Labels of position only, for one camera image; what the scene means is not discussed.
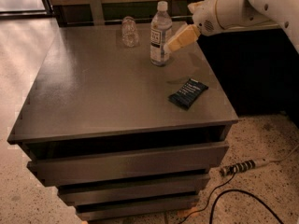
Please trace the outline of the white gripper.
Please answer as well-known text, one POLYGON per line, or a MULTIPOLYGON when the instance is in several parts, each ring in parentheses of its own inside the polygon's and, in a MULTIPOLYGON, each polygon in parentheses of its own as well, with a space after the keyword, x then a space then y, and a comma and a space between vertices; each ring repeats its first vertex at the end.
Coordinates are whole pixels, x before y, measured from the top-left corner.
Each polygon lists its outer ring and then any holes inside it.
POLYGON ((188 4, 194 24, 184 24, 164 44, 164 51, 171 53, 194 43, 201 35, 217 35, 222 32, 217 18, 217 1, 204 0, 188 4))

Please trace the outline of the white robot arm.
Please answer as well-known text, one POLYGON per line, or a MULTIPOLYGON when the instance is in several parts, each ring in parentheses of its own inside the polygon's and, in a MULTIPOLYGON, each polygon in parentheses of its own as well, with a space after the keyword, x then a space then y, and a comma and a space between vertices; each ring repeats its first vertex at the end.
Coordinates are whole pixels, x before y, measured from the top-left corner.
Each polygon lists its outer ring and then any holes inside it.
POLYGON ((217 35, 269 21, 277 24, 299 51, 299 0, 204 0, 189 4, 188 9, 192 23, 181 26, 165 43, 168 53, 190 45, 200 35, 217 35))

